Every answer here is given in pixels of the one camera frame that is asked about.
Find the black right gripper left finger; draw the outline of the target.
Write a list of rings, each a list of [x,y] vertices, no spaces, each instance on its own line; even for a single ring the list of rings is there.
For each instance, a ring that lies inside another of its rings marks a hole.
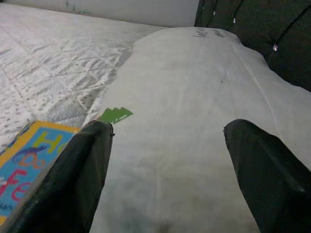
[[[40,172],[7,219],[9,233],[87,233],[103,190],[114,130],[94,120]]]

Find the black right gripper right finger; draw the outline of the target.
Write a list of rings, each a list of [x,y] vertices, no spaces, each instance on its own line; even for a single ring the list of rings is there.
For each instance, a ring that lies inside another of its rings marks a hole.
[[[311,231],[311,172],[276,136],[245,119],[224,127],[239,188],[262,233]]]

